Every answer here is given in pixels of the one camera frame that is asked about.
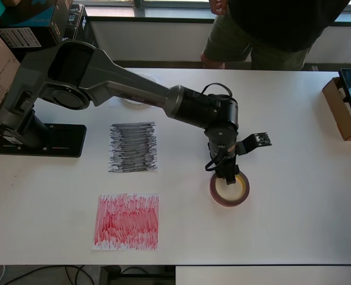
black mounting plate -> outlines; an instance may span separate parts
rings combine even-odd
[[[13,156],[54,156],[80,157],[83,150],[87,128],[84,125],[64,125],[46,123],[51,143],[42,148],[30,148],[12,144],[0,137],[0,154]]]

roll of tape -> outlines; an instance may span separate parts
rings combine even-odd
[[[145,79],[148,79],[148,80],[150,80],[150,81],[152,81],[152,82],[157,83],[156,78],[153,77],[153,76],[151,76],[151,75],[140,74],[140,73],[138,73],[137,75],[139,75],[139,76],[141,76],[141,77],[143,77],[143,78],[145,78]],[[124,98],[121,98],[121,100],[123,100],[124,102],[127,102],[127,103],[129,103],[129,104],[131,104],[131,105],[133,105],[133,106],[140,106],[140,107],[150,108],[150,106],[147,105],[147,104],[145,104],[145,103],[136,102],[136,101],[129,100],[129,99],[124,99]]]
[[[218,179],[216,173],[212,176],[210,181],[210,192],[212,198],[220,205],[225,207],[234,207],[243,203],[249,195],[249,181],[248,178],[240,172],[236,176],[236,183],[222,187],[217,185],[223,182],[224,179]]]

paper with red scribbles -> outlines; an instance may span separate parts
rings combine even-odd
[[[93,249],[157,249],[158,213],[158,194],[100,195]]]

black scribbles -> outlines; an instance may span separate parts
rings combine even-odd
[[[155,122],[110,126],[109,172],[126,173],[157,169]]]

cable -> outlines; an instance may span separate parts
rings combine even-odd
[[[142,272],[144,272],[145,274],[149,274],[145,269],[143,269],[143,268],[141,268],[141,267],[138,267],[138,266],[128,267],[128,268],[126,268],[123,272],[121,272],[121,274],[123,274],[126,270],[129,270],[129,269],[139,269],[139,270],[141,270]]]
[[[228,99],[232,98],[232,96],[233,96],[232,91],[222,83],[211,83],[211,84],[205,86],[204,89],[202,90],[201,94],[204,94],[204,92],[209,88],[209,86],[212,86],[212,85],[221,86],[228,92],[228,95],[214,95],[214,97],[218,97],[220,100],[228,100]]]
[[[224,155],[223,154],[223,150],[220,148],[219,151],[217,152],[217,154],[215,155],[215,157],[213,159],[211,159],[210,162],[208,162],[205,166],[204,169],[205,171],[214,171],[217,168],[219,168],[219,166],[226,161],[227,157],[223,156],[223,158],[217,163],[218,159],[220,159],[220,156]]]
[[[4,269],[2,269],[2,274],[1,274],[1,276],[0,276],[0,282],[1,282],[1,280],[2,280],[2,278],[4,277],[4,274],[5,274],[6,266],[3,265],[3,267],[4,267]]]
[[[78,269],[78,271],[76,272],[76,275],[75,275],[75,285],[78,285],[78,274],[79,274],[80,270],[81,270],[83,267],[84,267],[84,265],[82,265],[82,266]]]
[[[15,282],[15,281],[17,281],[17,280],[19,280],[19,279],[21,279],[21,278],[23,278],[23,277],[25,277],[25,276],[28,276],[28,275],[30,275],[31,273],[34,273],[34,272],[36,272],[36,271],[43,270],[43,269],[47,269],[47,268],[55,268],[55,267],[72,267],[72,268],[76,268],[77,270],[83,272],[83,273],[89,278],[89,280],[91,280],[92,285],[94,285],[94,281],[93,281],[92,277],[91,277],[87,272],[85,272],[83,269],[81,269],[81,268],[78,267],[78,266],[74,266],[74,265],[49,265],[49,266],[40,267],[40,268],[37,268],[37,269],[35,269],[35,270],[32,270],[32,271],[30,271],[30,272],[28,272],[28,273],[25,273],[25,274],[23,274],[23,275],[21,275],[21,276],[15,278],[15,279],[12,279],[12,280],[6,282],[4,285],[8,285],[8,284],[10,284],[10,283],[12,283],[12,282]]]
[[[64,266],[64,270],[66,271],[66,275],[67,275],[67,278],[68,278],[69,282],[71,283],[71,285],[74,285],[74,283],[72,283],[71,278],[69,277],[69,274],[68,274],[68,271],[67,271],[67,266]]]

